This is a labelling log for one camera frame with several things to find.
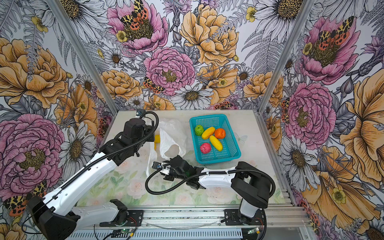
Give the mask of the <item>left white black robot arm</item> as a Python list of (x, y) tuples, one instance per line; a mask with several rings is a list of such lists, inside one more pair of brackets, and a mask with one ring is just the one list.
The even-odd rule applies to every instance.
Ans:
[(78, 229), (110, 223), (127, 223), (127, 207), (117, 199), (106, 204), (77, 207), (79, 199), (106, 174), (130, 157), (139, 157), (146, 142), (154, 142), (159, 117), (152, 111), (138, 110), (123, 131), (100, 147), (94, 157), (77, 173), (45, 197), (32, 197), (27, 210), (34, 224), (48, 240), (65, 240)]

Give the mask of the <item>green toy apple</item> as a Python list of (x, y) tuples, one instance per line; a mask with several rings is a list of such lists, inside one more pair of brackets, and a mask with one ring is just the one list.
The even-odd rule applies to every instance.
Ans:
[(203, 133), (204, 133), (205, 129), (202, 125), (197, 125), (195, 128), (194, 128), (194, 132), (195, 132), (195, 135), (196, 136), (201, 136)]

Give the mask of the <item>orange toy fruit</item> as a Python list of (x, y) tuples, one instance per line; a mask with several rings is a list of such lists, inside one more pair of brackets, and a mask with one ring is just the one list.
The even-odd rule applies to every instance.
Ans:
[(224, 139), (226, 137), (226, 131), (222, 128), (218, 128), (215, 130), (214, 136), (217, 139)]

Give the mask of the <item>teal plastic basket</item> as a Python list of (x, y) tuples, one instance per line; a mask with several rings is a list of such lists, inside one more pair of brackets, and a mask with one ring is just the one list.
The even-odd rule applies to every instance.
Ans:
[(219, 114), (193, 117), (189, 123), (199, 164), (217, 164), (241, 157), (240, 147), (227, 116)]

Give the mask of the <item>pink red toy fruit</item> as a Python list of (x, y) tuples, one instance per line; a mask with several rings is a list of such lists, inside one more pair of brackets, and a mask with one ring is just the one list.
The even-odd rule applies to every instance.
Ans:
[(210, 153), (212, 150), (212, 147), (211, 147), (211, 144), (210, 143), (203, 143), (201, 146), (200, 146), (200, 151), (202, 154), (208, 154)]

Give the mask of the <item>yellow orange toy mango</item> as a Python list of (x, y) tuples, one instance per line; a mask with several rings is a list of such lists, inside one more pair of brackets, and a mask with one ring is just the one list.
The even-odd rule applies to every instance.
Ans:
[(206, 129), (206, 130), (202, 133), (202, 135), (201, 135), (202, 139), (203, 139), (203, 140), (207, 140), (207, 139), (209, 139), (210, 136), (212, 136), (212, 135), (215, 133), (215, 131), (216, 131), (216, 129), (215, 129), (214, 127), (210, 127), (210, 128), (208, 128), (208, 129)]

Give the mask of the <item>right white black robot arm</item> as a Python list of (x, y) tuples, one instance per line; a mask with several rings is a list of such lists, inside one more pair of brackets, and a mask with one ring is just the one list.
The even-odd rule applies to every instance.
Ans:
[[(224, 188), (230, 189), (242, 198), (236, 217), (228, 215), (228, 220), (233, 224), (252, 225), (265, 224), (262, 220), (265, 209), (268, 208), (269, 199), (275, 194), (275, 181), (263, 171), (246, 162), (238, 162), (237, 166), (226, 170), (210, 170), (202, 167), (193, 167), (180, 156), (162, 163), (154, 162), (155, 170), (145, 181), (145, 189), (151, 195), (164, 195), (176, 190), (183, 184), (194, 190)], [(162, 191), (153, 191), (149, 187), (150, 180), (161, 174), (166, 181), (179, 179), (175, 186)]]

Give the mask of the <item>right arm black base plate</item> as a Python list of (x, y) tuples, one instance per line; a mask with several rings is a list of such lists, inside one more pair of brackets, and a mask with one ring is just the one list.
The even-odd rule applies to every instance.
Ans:
[(221, 223), (226, 226), (264, 226), (266, 223), (265, 212), (260, 209), (252, 218), (241, 215), (238, 209), (225, 209), (224, 214)]

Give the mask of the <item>white plastic bag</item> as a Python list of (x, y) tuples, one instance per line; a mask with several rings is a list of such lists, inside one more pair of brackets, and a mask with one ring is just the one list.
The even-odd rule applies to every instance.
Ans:
[(168, 160), (179, 155), (184, 157), (187, 153), (187, 134), (182, 123), (176, 119), (160, 120), (156, 132), (159, 133), (160, 143), (155, 150), (155, 143), (150, 143), (150, 153), (147, 163), (146, 176), (150, 175), (153, 162), (161, 159)]

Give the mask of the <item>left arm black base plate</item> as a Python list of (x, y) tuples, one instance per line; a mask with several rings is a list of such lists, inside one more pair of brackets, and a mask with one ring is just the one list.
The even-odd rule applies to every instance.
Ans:
[(142, 225), (144, 211), (128, 210), (118, 213), (118, 216), (111, 222), (100, 223), (100, 227), (140, 227)]

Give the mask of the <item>yellow toy pepper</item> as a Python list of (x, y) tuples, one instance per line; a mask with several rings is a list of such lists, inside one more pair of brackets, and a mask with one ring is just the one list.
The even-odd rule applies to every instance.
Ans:
[(157, 149), (157, 144), (161, 142), (160, 135), (155, 135), (155, 141), (154, 141), (154, 150)]

